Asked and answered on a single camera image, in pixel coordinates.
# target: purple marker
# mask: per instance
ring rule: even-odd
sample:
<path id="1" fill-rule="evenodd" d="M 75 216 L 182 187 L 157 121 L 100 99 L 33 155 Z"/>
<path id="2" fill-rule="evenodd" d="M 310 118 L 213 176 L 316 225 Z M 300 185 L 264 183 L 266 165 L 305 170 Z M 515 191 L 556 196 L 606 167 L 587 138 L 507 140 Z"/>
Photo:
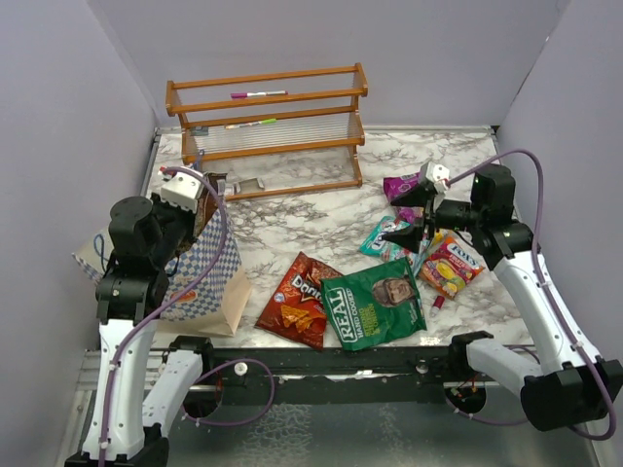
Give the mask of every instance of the purple marker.
<path id="1" fill-rule="evenodd" d="M 245 99 L 247 97 L 268 97 L 270 95 L 287 95 L 287 90 L 267 90 L 265 92 L 232 92 L 232 99 Z"/>

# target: red cap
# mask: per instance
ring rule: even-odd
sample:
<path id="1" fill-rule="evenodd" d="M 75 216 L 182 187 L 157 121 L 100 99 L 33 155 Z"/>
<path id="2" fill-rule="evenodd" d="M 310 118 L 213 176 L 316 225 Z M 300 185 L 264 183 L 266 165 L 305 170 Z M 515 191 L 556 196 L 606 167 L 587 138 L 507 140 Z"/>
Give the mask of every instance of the red cap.
<path id="1" fill-rule="evenodd" d="M 443 295 L 438 295 L 435 299 L 435 303 L 432 304 L 433 308 L 441 308 L 441 306 L 446 301 L 446 298 Z"/>

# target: purple snack bag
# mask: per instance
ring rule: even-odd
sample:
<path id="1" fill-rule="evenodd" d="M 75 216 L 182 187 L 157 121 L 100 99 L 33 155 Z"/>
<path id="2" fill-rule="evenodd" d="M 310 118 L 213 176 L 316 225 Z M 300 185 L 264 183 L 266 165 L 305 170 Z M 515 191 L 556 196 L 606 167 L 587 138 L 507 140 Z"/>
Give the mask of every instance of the purple snack bag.
<path id="1" fill-rule="evenodd" d="M 392 201 L 398 195 L 408 192 L 418 184 L 420 173 L 403 175 L 402 177 L 386 177 L 383 179 L 383 191 L 388 201 Z M 416 219 L 421 217 L 420 207 L 396 207 L 396 216 L 413 224 Z"/>

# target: blue and white checkered fabric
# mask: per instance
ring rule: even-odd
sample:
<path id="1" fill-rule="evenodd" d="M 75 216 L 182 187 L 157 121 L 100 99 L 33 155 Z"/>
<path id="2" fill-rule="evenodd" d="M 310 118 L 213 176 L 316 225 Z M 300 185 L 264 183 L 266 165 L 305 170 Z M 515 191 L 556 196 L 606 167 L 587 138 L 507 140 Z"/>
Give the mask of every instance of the blue and white checkered fabric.
<path id="1" fill-rule="evenodd" d="M 181 291 L 201 274 L 214 257 L 221 237 L 221 225 L 221 214 L 216 211 L 193 247 L 180 256 L 177 273 L 169 280 L 170 285 L 165 301 L 168 301 L 172 294 Z M 161 315 L 161 319 L 175 322 L 187 321 L 221 310 L 225 286 L 242 265 L 238 246 L 232 235 L 232 223 L 229 217 L 227 225 L 225 248 L 212 271 L 197 284 L 191 297 L 182 298 L 179 303 L 169 307 Z M 73 257 L 90 280 L 95 283 L 101 280 L 102 274 L 98 269 L 77 254 L 74 254 Z M 167 265 L 166 270 L 173 270 L 176 263 L 176 259 L 172 260 Z"/>

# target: white knob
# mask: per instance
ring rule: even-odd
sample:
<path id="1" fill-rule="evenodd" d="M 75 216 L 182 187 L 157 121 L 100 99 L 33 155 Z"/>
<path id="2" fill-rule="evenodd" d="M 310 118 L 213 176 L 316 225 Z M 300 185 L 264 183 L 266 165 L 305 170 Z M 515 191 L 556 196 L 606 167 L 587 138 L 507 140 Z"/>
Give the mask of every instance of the white knob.
<path id="1" fill-rule="evenodd" d="M 249 367 L 247 367 L 244 362 L 238 362 L 234 365 L 234 373 L 236 373 L 239 377 L 246 375 L 248 369 Z"/>

